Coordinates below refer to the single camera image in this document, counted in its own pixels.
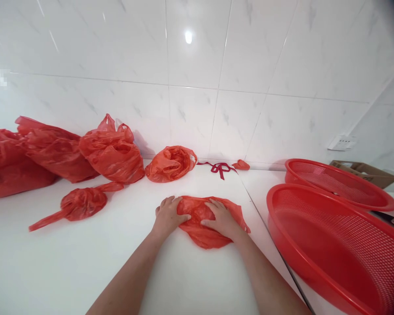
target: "knotted plastic bag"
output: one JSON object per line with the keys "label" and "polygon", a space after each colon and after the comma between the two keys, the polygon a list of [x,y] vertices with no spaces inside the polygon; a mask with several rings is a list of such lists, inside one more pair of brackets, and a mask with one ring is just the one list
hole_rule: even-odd
{"label": "knotted plastic bag", "polygon": [[144,176],[143,158],[133,143],[130,128],[115,121],[109,114],[98,128],[80,139],[79,148],[92,167],[113,182],[132,184]]}
{"label": "knotted plastic bag", "polygon": [[91,217],[105,207],[108,201],[105,192],[115,192],[123,188],[123,184],[115,182],[94,188],[76,188],[61,200],[59,212],[31,225],[29,231],[38,230],[63,218],[69,221],[79,221]]}
{"label": "knotted plastic bag", "polygon": [[204,249],[221,248],[232,242],[219,232],[200,224],[201,220],[215,220],[215,215],[206,206],[205,202],[210,199],[221,202],[230,211],[233,219],[247,233],[251,233],[250,228],[244,221],[241,206],[234,204],[232,201],[217,197],[197,198],[183,196],[176,209],[179,215],[191,214],[191,219],[182,223],[179,227],[188,233],[194,243]]}
{"label": "knotted plastic bag", "polygon": [[26,155],[35,163],[72,183],[99,175],[79,151],[80,136],[28,117],[16,123]]}
{"label": "knotted plastic bag", "polygon": [[250,165],[246,163],[244,160],[238,160],[237,163],[232,164],[232,166],[236,169],[248,171],[250,169]]}
{"label": "knotted plastic bag", "polygon": [[56,178],[25,155],[17,133],[0,129],[0,198],[51,185]]}
{"label": "knotted plastic bag", "polygon": [[146,176],[152,182],[172,182],[191,171],[196,163],[193,150],[182,146],[166,147],[146,166]]}

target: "white tile wall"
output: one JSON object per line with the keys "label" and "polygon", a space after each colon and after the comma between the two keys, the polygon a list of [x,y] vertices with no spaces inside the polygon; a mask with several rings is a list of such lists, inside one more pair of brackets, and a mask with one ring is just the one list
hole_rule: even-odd
{"label": "white tile wall", "polygon": [[219,91],[209,158],[245,158],[265,98],[265,94]]}
{"label": "white tile wall", "polygon": [[166,58],[163,0],[0,1],[12,71],[167,84]]}
{"label": "white tile wall", "polygon": [[[147,156],[181,144],[257,167],[346,156],[389,168],[387,24],[373,0],[0,1],[0,128],[25,115],[84,134],[109,112]],[[326,150],[358,122],[359,148]]]}
{"label": "white tile wall", "polygon": [[230,7],[231,0],[166,0],[169,84],[219,87]]}
{"label": "white tile wall", "polygon": [[329,160],[325,148],[357,122],[367,104],[267,95],[246,160],[284,163],[289,157]]}
{"label": "white tile wall", "polygon": [[232,2],[220,88],[266,93],[296,0]]}
{"label": "white tile wall", "polygon": [[171,142],[192,148],[200,158],[209,154],[217,91],[169,87]]}
{"label": "white tile wall", "polygon": [[342,159],[365,163],[394,172],[394,105],[374,105],[353,131],[359,142]]}

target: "hand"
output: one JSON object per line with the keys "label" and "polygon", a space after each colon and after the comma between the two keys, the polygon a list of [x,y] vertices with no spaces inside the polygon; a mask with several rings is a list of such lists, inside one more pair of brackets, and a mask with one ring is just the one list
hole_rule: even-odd
{"label": "hand", "polygon": [[216,230],[227,238],[234,239],[237,235],[240,235],[243,229],[232,217],[230,211],[226,209],[225,205],[219,201],[210,199],[211,203],[204,203],[212,210],[216,220],[202,220],[201,224]]}
{"label": "hand", "polygon": [[159,240],[165,241],[174,230],[185,221],[191,219],[191,215],[178,215],[176,207],[181,201],[182,197],[175,198],[170,196],[162,200],[161,205],[156,208],[156,220],[153,224],[151,233]]}

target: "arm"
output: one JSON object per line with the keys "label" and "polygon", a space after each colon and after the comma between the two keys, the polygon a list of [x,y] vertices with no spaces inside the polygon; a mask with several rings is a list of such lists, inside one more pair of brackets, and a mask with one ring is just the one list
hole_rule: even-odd
{"label": "arm", "polygon": [[225,206],[215,200],[206,205],[215,214],[216,220],[202,220],[201,224],[218,231],[235,243],[250,277],[260,315],[311,314],[249,235],[235,222]]}
{"label": "arm", "polygon": [[178,215],[181,197],[165,198],[156,208],[152,231],[96,299],[86,315],[137,315],[156,256],[163,242],[190,215]]}

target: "wall outlet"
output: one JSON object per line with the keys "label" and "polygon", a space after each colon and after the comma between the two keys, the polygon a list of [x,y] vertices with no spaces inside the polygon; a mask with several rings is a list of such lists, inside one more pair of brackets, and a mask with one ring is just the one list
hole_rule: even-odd
{"label": "wall outlet", "polygon": [[355,144],[355,136],[336,136],[327,149],[334,151],[347,151],[351,150]]}

